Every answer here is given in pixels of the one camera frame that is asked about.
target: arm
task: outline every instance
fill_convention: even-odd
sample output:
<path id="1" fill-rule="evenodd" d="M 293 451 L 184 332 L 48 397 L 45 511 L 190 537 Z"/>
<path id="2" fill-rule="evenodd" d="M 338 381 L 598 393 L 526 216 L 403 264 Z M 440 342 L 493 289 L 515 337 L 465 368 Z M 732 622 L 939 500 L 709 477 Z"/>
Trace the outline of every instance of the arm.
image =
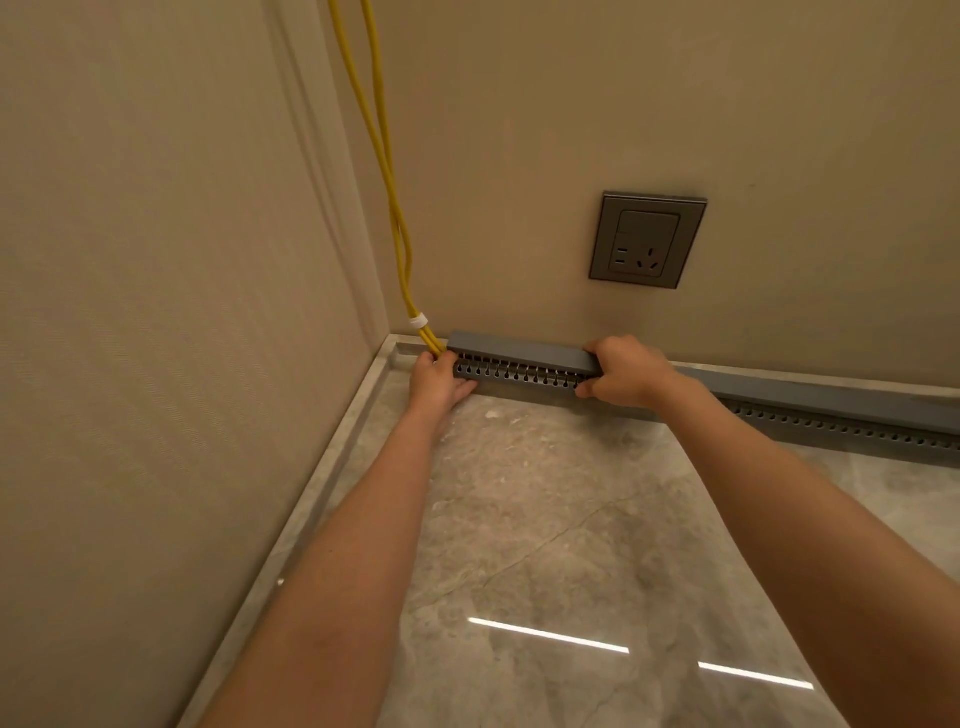
<path id="1" fill-rule="evenodd" d="M 410 404 L 367 474 L 314 536 L 214 698 L 203 728 L 372 726 L 413 572 L 434 443 L 476 386 L 426 353 Z"/>
<path id="2" fill-rule="evenodd" d="M 632 336 L 578 396 L 654 410 L 851 726 L 960 725 L 960 586 Z"/>

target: textured wallpaper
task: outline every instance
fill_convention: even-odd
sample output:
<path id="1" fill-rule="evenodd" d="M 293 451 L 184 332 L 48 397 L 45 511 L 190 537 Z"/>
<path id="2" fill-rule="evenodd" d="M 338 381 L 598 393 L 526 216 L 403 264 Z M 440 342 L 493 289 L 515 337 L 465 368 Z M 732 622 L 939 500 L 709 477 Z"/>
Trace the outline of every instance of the textured wallpaper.
<path id="1" fill-rule="evenodd" d="M 0 9 L 4 725 L 176 719 L 387 332 L 316 23 Z"/>
<path id="2" fill-rule="evenodd" d="M 630 332 L 680 361 L 960 386 L 960 3 L 374 4 L 438 333 Z M 392 301 L 383 185 L 344 115 Z M 677 290 L 588 279 L 604 190 L 709 199 Z"/>

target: right arm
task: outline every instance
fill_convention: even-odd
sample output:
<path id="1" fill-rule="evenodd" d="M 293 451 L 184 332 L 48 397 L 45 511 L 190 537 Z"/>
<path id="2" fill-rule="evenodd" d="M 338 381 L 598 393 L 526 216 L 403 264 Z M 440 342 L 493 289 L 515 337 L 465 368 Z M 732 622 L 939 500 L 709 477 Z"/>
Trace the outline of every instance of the right arm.
<path id="1" fill-rule="evenodd" d="M 855 499 L 632 336 L 577 395 L 654 410 L 854 728 L 960 725 L 960 586 Z"/>

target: left arm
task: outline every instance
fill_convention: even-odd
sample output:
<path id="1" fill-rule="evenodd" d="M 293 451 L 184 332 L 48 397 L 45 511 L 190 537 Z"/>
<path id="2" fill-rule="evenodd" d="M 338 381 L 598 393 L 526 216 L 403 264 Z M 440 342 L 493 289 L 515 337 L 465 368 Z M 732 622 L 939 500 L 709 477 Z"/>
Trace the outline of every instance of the left arm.
<path id="1" fill-rule="evenodd" d="M 434 444 L 450 409 L 476 386 L 454 379 L 456 358 L 417 360 L 406 412 L 303 553 L 201 728 L 376 723 Z"/>

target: outlet faceplate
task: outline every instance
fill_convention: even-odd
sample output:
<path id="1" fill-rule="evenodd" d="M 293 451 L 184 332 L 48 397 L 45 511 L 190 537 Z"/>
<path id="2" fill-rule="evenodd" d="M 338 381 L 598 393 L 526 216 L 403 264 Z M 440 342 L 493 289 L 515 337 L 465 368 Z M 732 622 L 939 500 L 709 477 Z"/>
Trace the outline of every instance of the outlet faceplate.
<path id="1" fill-rule="evenodd" d="M 707 201 L 604 193 L 590 277 L 676 288 Z"/>

